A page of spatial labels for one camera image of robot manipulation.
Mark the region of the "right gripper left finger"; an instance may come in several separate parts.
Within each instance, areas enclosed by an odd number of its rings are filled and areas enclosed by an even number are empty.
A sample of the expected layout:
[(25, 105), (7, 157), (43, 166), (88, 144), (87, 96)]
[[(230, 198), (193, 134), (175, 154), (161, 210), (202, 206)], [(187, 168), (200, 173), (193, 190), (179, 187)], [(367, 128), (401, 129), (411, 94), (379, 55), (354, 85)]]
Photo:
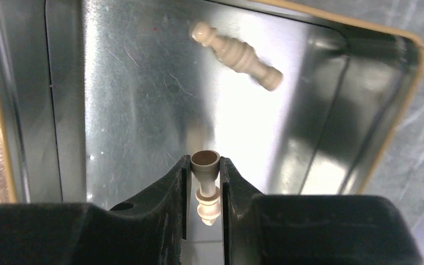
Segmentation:
[(0, 204), (0, 264), (179, 264), (190, 157), (135, 196), (91, 203)]

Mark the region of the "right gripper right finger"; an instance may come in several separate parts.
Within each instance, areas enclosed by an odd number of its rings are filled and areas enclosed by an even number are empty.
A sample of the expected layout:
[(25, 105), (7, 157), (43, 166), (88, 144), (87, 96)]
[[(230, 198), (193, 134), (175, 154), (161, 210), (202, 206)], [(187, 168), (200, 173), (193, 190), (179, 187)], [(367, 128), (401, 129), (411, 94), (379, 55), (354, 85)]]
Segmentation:
[(225, 264), (423, 264), (400, 211), (373, 195), (265, 195), (220, 159)]

